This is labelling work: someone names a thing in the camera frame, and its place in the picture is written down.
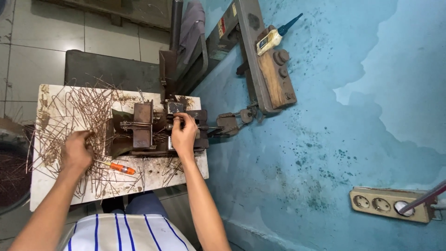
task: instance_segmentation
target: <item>white table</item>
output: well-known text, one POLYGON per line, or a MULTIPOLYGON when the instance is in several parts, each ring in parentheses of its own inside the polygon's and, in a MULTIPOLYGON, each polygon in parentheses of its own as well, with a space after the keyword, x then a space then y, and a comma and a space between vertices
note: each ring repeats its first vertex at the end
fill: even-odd
MULTIPOLYGON (((55 183, 55 179, 52 177, 51 172, 48 171, 48 168, 57 170, 58 169, 58 160, 55 159, 53 162, 51 161, 43 161, 42 156, 40 156, 41 152, 44 152, 45 146, 42 145, 42 141, 45 140, 43 135, 40 135, 39 131, 42 130, 42 118, 49 117, 47 120, 48 126, 53 126, 53 128, 57 125, 68 124, 68 128, 73 128, 73 130, 85 130, 86 126, 82 125, 82 119, 78 119, 78 123, 73 123, 72 117, 79 118, 80 115, 75 111, 74 108, 66 105, 66 111, 73 111, 75 116, 64 117, 61 116, 61 113, 65 112, 63 109, 60 109, 61 105, 64 104, 64 100, 66 98, 66 94, 68 92, 75 92, 82 89, 82 87, 70 87, 70 86, 59 86, 59 85, 46 85, 43 84, 39 88, 39 100, 37 105, 37 124, 36 124, 36 133, 34 140, 34 163, 33 163, 33 175, 31 182, 31 201, 30 201, 30 210, 34 211, 40 202, 45 198, 47 193, 50 191, 51 187, 55 183)), ((110 92, 111 104, 112 108, 119 111, 124 111, 128 113, 133 113, 133 107, 135 103, 142 103, 141 95, 138 92, 128 92, 128 91, 112 91, 110 92)), ((156 111, 162 111, 163 106, 160 104, 160 94, 156 93, 143 93, 144 99, 153 100, 153 106, 156 111)), ((200 99, 197 97, 186 97, 187 106, 186 110, 200 110, 201 104, 200 99)), ((60 129, 60 138, 66 137, 64 135, 64 131, 66 129, 60 129)), ((206 151, 199 152, 195 154, 195 158, 197 160, 198 167, 200 169, 201 174, 205 179, 209 178, 208 166, 207 166, 207 155, 206 151)), ((141 180, 135 183, 135 175, 126 176, 115 170, 107 170, 107 172, 115 172, 112 174, 113 177, 116 177, 113 181, 110 181, 109 185, 103 184, 104 189, 98 194, 97 189, 95 190, 91 187, 91 179, 86 180, 86 186, 82 184, 80 187, 84 187, 84 193, 82 196, 73 197, 71 204, 79 204, 84 202, 96 201, 105 198, 121 196, 124 194, 131 194, 136 192, 141 192, 142 190, 148 191, 157 188, 161 188, 166 186, 165 179, 169 175, 162 175, 163 170, 165 170, 165 166, 167 165, 169 158, 141 158, 136 156, 120 156, 121 160, 114 160, 114 163, 122 164, 125 166, 133 167, 136 172, 142 172, 141 180)), ((174 162, 178 163, 178 158, 174 158, 174 162)), ((183 184, 186 182, 184 177, 184 173, 177 172, 177 175, 174 175, 172 179, 169 181, 168 186, 183 184)))

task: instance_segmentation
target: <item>glue bottle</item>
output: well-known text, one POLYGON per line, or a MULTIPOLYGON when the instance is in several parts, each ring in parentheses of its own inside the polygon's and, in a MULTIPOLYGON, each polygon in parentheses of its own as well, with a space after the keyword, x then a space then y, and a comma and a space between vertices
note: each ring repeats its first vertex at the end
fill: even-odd
POLYGON ((273 29, 266 35, 260 42, 257 43, 257 55, 261 56, 263 53, 271 48, 276 47, 280 44, 282 37, 288 32, 288 29, 293 26, 293 24, 303 15, 301 13, 299 16, 291 20, 288 24, 282 25, 278 29, 273 29))

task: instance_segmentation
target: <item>striped shirt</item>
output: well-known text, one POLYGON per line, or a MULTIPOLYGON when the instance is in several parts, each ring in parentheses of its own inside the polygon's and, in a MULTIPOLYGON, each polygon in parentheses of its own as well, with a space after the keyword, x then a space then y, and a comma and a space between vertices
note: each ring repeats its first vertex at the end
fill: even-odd
POLYGON ((159 214, 90 215, 75 223, 63 245, 64 251, 195 251, 159 214))

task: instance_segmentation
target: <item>blue nozzle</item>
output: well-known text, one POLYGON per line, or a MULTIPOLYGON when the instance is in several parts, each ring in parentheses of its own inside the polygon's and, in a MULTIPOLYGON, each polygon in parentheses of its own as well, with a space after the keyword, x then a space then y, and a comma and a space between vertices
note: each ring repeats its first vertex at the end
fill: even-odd
POLYGON ((299 16, 295 17, 293 20, 291 20, 288 24, 280 26, 280 28, 277 29, 279 32, 279 35, 283 36, 288 32, 288 29, 293 26, 293 24, 303 15, 303 13, 300 13, 299 16))

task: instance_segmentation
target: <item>socket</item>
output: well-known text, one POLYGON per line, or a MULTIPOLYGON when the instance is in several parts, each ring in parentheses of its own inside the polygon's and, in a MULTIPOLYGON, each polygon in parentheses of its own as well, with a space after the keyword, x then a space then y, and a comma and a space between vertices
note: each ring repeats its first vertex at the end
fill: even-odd
POLYGON ((410 203, 420 197, 422 193, 381 188, 354 187, 350 191, 351 207, 359 212, 371 213, 401 220, 429 223, 434 217, 434 210, 430 204, 435 204, 435 198, 428 205, 423 203, 416 206, 413 211, 404 215, 398 213, 397 208, 410 203))

